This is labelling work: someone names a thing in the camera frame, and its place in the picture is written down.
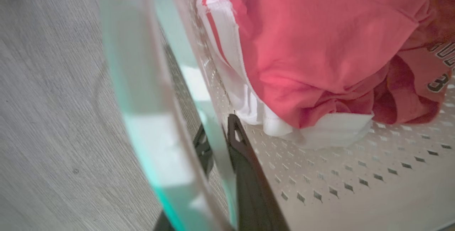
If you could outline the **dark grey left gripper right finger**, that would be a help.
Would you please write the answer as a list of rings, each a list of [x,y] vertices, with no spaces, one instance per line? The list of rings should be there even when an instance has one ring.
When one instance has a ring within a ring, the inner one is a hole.
[[[240,119],[230,114],[226,141],[236,176],[240,231],[289,231]]]

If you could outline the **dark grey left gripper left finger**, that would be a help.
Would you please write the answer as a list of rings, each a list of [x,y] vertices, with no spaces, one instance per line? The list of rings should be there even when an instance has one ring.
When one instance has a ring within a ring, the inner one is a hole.
[[[193,139],[193,145],[196,150],[201,167],[206,177],[209,176],[214,166],[213,152],[207,139],[203,125],[200,125],[198,132]],[[174,231],[174,227],[168,220],[164,211],[161,211],[159,218],[153,228],[154,231]]]

